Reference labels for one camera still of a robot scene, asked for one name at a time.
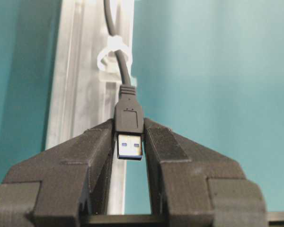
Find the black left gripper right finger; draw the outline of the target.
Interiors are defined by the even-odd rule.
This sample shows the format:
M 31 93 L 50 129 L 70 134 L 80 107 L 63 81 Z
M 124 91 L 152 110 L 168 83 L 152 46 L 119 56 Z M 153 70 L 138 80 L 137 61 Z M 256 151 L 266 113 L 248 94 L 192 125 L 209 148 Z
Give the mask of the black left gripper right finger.
M 150 119 L 144 144 L 151 211 L 171 227 L 266 227 L 259 186 L 240 164 Z

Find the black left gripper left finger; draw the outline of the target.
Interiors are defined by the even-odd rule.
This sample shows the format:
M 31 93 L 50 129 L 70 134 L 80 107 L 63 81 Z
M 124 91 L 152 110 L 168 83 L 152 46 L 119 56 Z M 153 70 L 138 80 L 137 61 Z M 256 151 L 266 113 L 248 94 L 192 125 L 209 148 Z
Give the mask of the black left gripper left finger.
M 78 227 L 105 214 L 113 120 L 12 166 L 0 184 L 0 227 Z

